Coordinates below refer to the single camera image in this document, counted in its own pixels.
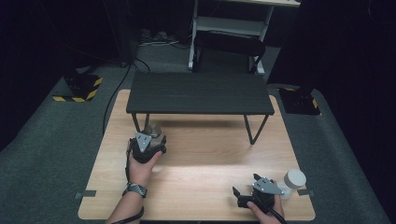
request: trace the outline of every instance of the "table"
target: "table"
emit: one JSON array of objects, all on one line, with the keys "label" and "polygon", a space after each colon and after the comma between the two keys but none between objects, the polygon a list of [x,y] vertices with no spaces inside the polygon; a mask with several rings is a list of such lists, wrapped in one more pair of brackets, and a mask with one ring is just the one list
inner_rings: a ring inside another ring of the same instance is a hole
[{"label": "table", "polygon": [[[125,187],[125,150],[135,131],[125,113],[129,95],[128,90],[120,91],[114,104],[86,188],[95,196],[82,199],[78,210],[82,219],[107,219]],[[143,219],[256,220],[248,209],[237,207],[232,187],[248,194],[254,173],[279,180],[289,168],[299,167],[273,96],[271,102],[275,114],[255,145],[246,141],[240,116],[152,115],[150,120],[160,124],[167,136],[167,153],[148,184]],[[249,116],[252,128],[260,126],[261,117]],[[307,195],[293,194],[282,203],[287,220],[315,218]]]},{"label": "table", "polygon": [[[215,17],[198,16],[198,0],[195,0],[193,17],[192,17],[192,40],[195,38],[197,31],[217,30],[230,32],[240,35],[256,35],[261,41],[264,40],[274,7],[298,7],[300,3],[295,0],[227,0],[232,2],[243,2],[252,4],[268,5],[265,21],[241,21],[233,19],[223,19]],[[192,69],[192,59],[194,55],[193,41],[190,47],[189,69]],[[259,63],[258,73],[264,74],[262,63]]]},{"label": "table", "polygon": [[[274,115],[261,76],[219,73],[143,73],[134,75],[126,112],[140,132],[137,113],[243,115],[250,144],[254,144],[270,115]],[[265,115],[252,137],[248,115]]]}]

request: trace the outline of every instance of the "wristwatch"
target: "wristwatch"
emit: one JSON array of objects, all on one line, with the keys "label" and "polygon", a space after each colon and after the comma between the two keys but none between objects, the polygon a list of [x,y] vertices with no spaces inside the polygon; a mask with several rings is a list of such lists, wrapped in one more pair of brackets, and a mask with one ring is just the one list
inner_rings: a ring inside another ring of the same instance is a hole
[{"label": "wristwatch", "polygon": [[148,190],[145,187],[133,183],[126,184],[125,191],[122,193],[122,196],[124,196],[128,191],[134,191],[142,195],[143,198],[146,198],[146,195],[148,194]]}]

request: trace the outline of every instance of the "gray carpet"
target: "gray carpet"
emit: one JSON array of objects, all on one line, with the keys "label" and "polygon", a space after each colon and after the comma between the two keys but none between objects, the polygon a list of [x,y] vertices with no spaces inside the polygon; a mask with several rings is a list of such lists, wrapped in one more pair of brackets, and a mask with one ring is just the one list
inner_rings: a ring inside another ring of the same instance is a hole
[{"label": "gray carpet", "polygon": [[[277,53],[278,49],[269,48],[264,56],[264,80]],[[171,46],[142,47],[137,54],[153,72],[186,72],[188,57],[187,49]],[[225,61],[231,56],[210,53],[205,57]],[[240,63],[227,63],[221,71],[246,68],[241,66],[245,60],[236,60]],[[221,67],[213,62],[205,61],[203,69]],[[139,61],[135,65],[119,90],[129,89],[136,69],[148,70]],[[112,64],[97,68],[94,73],[104,81],[91,102],[58,103],[49,94],[17,138],[0,152],[0,223],[104,222],[79,219],[80,199],[75,195],[88,183],[102,141],[107,103],[111,102],[106,121],[115,100],[112,93],[127,70]],[[269,88],[279,101],[276,86]],[[325,99],[319,92],[313,94],[320,116],[285,114],[279,102],[297,160],[307,176],[306,185],[315,192],[311,199],[317,216],[309,223],[389,223]]]}]

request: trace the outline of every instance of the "white bottle cap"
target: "white bottle cap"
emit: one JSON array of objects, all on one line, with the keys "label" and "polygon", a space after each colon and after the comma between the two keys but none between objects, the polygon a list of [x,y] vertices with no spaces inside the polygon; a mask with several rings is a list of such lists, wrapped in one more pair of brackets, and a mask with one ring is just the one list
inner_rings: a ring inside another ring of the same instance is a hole
[{"label": "white bottle cap", "polygon": [[306,182],[303,172],[297,169],[290,169],[284,177],[285,184],[291,189],[299,189]]}]

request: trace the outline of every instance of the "plastic bottle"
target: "plastic bottle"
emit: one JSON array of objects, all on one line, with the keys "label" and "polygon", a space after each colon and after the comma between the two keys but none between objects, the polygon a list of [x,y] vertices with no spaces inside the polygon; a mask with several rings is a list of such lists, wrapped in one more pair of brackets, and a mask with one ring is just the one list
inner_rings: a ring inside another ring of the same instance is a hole
[{"label": "plastic bottle", "polygon": [[306,182],[306,177],[303,172],[298,169],[290,169],[283,180],[277,183],[277,186],[284,192],[284,195],[280,195],[282,200],[290,198],[291,194],[302,187]]}]

